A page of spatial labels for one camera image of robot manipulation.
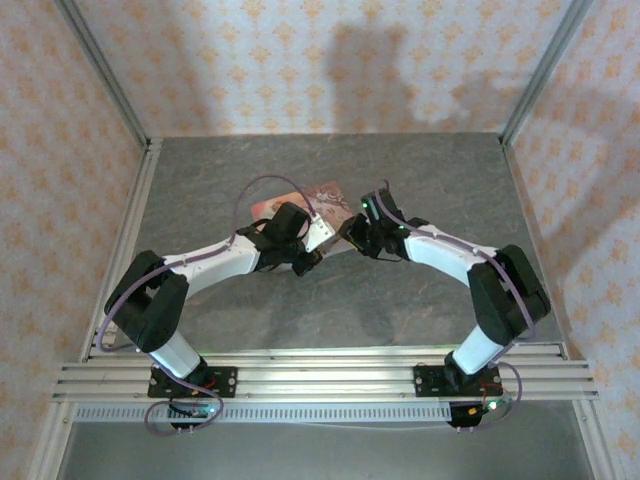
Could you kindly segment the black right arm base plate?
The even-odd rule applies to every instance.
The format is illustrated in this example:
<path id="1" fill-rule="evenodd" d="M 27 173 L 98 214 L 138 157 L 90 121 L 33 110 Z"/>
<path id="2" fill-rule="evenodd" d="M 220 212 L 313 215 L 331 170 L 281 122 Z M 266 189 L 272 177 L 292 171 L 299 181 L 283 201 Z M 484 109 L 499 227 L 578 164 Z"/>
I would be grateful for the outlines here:
<path id="1" fill-rule="evenodd" d="M 453 365 L 418 364 L 413 367 L 417 397 L 496 397 L 504 393 L 499 370 L 484 368 L 467 375 Z"/>

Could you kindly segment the aluminium cross rail beam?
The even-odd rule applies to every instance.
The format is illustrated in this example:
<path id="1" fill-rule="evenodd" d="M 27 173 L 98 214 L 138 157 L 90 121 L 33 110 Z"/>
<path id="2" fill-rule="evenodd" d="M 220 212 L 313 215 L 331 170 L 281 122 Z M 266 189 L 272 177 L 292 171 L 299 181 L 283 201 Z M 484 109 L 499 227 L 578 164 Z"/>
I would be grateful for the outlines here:
<path id="1" fill-rule="evenodd" d="M 266 349 L 207 356 L 213 366 L 238 369 L 237 401 L 407 402 L 414 398 L 413 367 L 441 365 L 445 347 Z M 585 361 L 566 360 L 558 343 L 513 348 L 500 367 L 503 385 L 528 401 L 594 398 Z M 62 366 L 53 397 L 62 401 L 143 401 L 150 361 L 141 355 L 98 355 Z"/>

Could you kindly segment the pink illustrated box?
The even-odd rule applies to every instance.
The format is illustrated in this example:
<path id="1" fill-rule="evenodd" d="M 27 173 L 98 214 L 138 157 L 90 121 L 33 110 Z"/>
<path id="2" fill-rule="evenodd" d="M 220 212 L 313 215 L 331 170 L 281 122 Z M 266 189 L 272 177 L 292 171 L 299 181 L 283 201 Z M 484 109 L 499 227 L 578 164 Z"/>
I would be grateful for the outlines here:
<path id="1" fill-rule="evenodd" d="M 335 231 L 335 235 L 323 243 L 319 251 L 325 257 L 331 257 L 352 250 L 353 247 L 338 235 L 342 224 L 354 216 L 338 183 L 330 181 L 322 185 L 306 188 L 304 193 L 309 198 L 314 209 Z M 309 211 L 302 195 L 297 191 L 293 191 L 254 204 L 250 212 L 254 220 L 271 219 L 278 207 L 284 202 L 294 203 Z"/>

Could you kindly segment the small circuit board green LED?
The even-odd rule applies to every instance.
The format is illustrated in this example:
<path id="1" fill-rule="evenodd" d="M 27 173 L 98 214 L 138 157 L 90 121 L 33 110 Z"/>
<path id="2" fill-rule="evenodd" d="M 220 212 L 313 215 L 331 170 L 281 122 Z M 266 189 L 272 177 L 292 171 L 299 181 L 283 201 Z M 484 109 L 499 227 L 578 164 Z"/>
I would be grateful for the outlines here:
<path id="1" fill-rule="evenodd" d="M 207 419 L 217 413 L 215 407 L 198 402 L 170 401 L 168 408 L 179 418 Z"/>
<path id="2" fill-rule="evenodd" d="M 463 412 L 471 417 L 482 417 L 503 405 L 510 405 L 512 398 L 490 400 L 487 402 L 472 402 L 463 408 Z"/>

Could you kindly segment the aluminium frame corner post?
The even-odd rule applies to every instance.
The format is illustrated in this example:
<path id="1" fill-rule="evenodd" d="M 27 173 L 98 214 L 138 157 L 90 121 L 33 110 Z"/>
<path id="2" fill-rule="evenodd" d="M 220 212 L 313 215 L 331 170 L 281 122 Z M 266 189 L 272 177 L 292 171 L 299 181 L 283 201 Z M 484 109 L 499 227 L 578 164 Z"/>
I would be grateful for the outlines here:
<path id="1" fill-rule="evenodd" d="M 150 143 L 138 115 L 118 81 L 106 54 L 85 19 L 77 0 L 53 0 L 84 55 L 103 84 L 107 95 L 120 114 L 138 147 L 145 151 Z"/>
<path id="2" fill-rule="evenodd" d="M 504 149 L 514 142 L 517 133 L 533 111 L 533 107 L 593 2 L 594 0 L 571 0 L 499 137 Z"/>

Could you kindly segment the aluminium table side rail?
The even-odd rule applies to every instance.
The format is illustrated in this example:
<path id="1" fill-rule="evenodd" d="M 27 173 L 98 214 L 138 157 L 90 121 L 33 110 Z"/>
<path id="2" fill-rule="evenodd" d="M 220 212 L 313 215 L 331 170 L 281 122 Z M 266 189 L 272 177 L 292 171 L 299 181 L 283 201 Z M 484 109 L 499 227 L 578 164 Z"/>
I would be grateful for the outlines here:
<path id="1" fill-rule="evenodd" d="M 532 243 L 535 248 L 537 259 L 542 268 L 543 279 L 546 286 L 551 288 L 554 283 L 542 264 L 539 247 L 541 246 L 540 229 L 536 224 L 532 203 L 525 191 L 524 181 L 521 179 L 521 172 L 517 165 L 517 157 L 510 139 L 504 135 L 500 138 L 501 147 L 513 176 L 516 191 L 521 201 L 524 216 Z M 562 336 L 562 352 L 566 360 L 582 361 L 585 357 L 570 339 L 571 327 L 566 310 L 558 300 L 552 299 L 559 330 Z M 576 419 L 580 444 L 585 450 L 588 460 L 588 469 L 594 480 L 626 480 L 624 469 L 620 463 L 620 458 L 615 451 L 615 445 L 608 438 L 606 427 L 608 425 L 607 410 L 603 406 L 602 398 L 598 388 L 594 386 L 594 398 L 580 398 L 571 401 L 572 416 Z"/>
<path id="2" fill-rule="evenodd" d="M 149 140 L 144 150 L 82 343 L 78 357 L 78 362 L 81 364 L 91 360 L 96 352 L 94 340 L 96 331 L 99 330 L 103 321 L 104 303 L 132 259 L 162 145 L 163 139 L 155 137 Z M 76 403 L 66 400 L 59 401 L 52 398 L 48 402 L 41 435 L 36 444 L 26 480 L 56 480 L 70 437 L 76 407 Z"/>

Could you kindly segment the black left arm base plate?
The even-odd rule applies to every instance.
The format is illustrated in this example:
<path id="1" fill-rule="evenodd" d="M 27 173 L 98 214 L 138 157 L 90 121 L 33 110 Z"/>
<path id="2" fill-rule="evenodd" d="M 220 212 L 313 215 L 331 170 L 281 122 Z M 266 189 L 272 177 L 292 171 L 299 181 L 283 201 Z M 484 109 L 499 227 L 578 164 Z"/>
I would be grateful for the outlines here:
<path id="1" fill-rule="evenodd" d="M 191 374 L 185 379 L 185 382 L 213 391 L 221 398 L 234 398 L 237 377 L 238 369 L 236 367 L 206 366 L 200 372 Z M 185 387 L 172 380 L 161 369 L 152 367 L 147 396 L 157 399 L 187 399 L 206 397 L 206 394 L 191 387 Z"/>

